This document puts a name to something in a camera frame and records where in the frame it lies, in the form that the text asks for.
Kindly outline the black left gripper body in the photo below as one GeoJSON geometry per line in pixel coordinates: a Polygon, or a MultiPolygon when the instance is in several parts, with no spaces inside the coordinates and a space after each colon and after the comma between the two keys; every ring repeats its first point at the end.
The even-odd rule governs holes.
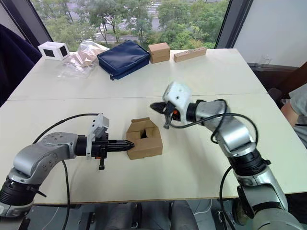
{"type": "Polygon", "coordinates": [[[105,159],[107,158],[108,133],[105,133],[100,138],[95,138],[92,142],[92,157],[99,159],[99,170],[105,169],[105,159]]]}

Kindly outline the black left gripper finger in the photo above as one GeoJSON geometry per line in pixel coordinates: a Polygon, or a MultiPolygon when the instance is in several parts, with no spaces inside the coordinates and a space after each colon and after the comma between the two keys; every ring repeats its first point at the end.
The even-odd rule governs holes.
{"type": "Polygon", "coordinates": [[[108,145],[108,152],[122,152],[134,148],[134,145],[108,145]]]}
{"type": "Polygon", "coordinates": [[[109,140],[108,145],[112,147],[134,147],[134,143],[129,140],[109,140]]]}

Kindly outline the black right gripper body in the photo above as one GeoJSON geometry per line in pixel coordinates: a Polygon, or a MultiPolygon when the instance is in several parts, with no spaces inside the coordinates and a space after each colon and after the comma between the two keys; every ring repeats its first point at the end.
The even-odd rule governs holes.
{"type": "Polygon", "coordinates": [[[169,128],[172,120],[181,121],[180,112],[171,102],[166,103],[166,106],[164,108],[164,115],[165,115],[164,128],[169,128]]]}

